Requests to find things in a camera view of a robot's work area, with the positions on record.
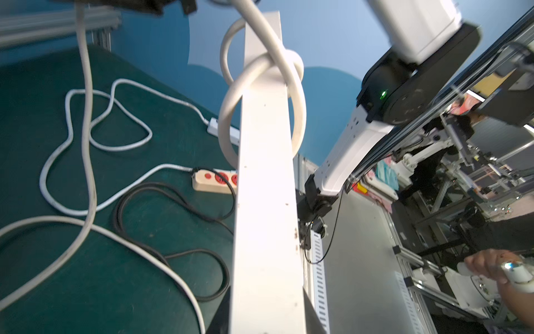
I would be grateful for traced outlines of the person's hand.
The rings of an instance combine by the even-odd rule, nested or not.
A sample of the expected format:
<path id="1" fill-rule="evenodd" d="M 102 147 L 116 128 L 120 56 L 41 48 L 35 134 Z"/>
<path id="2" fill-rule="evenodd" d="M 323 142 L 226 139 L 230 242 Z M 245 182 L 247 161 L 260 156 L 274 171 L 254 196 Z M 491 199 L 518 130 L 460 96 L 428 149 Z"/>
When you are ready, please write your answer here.
<path id="1" fill-rule="evenodd" d="M 471 273 L 506 285 L 509 280 L 501 268 L 502 264 L 519 261 L 521 258 L 508 250 L 487 249 L 466 257 L 464 264 Z"/>

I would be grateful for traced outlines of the white power strip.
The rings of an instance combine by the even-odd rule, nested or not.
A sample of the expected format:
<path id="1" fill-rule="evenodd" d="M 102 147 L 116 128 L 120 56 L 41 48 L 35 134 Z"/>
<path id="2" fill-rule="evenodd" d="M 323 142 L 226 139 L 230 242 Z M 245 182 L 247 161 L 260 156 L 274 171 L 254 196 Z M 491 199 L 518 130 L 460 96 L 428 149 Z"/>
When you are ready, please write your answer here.
<path id="1" fill-rule="evenodd" d="M 304 333 L 289 101 L 277 68 L 243 94 L 238 171 L 229 330 Z"/>

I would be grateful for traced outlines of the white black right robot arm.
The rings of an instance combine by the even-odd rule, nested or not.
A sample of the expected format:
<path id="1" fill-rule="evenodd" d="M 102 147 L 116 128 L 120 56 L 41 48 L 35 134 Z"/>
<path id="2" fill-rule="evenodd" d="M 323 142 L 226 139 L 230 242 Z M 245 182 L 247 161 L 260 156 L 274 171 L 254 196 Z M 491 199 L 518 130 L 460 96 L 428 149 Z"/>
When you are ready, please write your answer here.
<path id="1" fill-rule="evenodd" d="M 350 179 L 383 158 L 374 148 L 423 114 L 480 42 L 453 1 L 370 1 L 390 49 L 362 80 L 356 108 L 324 163 L 308 177 L 298 221 L 324 217 Z"/>

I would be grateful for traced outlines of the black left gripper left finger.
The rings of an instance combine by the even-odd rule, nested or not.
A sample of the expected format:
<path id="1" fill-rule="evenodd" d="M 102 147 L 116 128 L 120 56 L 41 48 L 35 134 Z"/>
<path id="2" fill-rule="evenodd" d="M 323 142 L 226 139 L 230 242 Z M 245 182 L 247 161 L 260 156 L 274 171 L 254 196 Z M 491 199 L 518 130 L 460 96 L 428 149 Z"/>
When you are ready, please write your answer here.
<path id="1" fill-rule="evenodd" d="M 209 327 L 206 330 L 206 334 L 228 334 L 229 333 L 229 312 L 231 302 L 231 288 L 228 288 L 227 292 L 221 301 Z"/>

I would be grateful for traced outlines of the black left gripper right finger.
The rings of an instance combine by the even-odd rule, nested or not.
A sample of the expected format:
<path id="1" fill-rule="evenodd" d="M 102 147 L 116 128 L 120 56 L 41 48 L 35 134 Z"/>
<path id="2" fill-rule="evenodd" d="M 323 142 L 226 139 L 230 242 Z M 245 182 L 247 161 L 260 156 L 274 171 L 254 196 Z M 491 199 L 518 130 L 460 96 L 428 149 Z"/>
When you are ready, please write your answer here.
<path id="1" fill-rule="evenodd" d="M 326 334 L 326 331 L 318 318 L 318 315 L 307 295 L 305 289 L 303 289 L 303 299 L 305 308 L 305 327 L 306 334 Z"/>

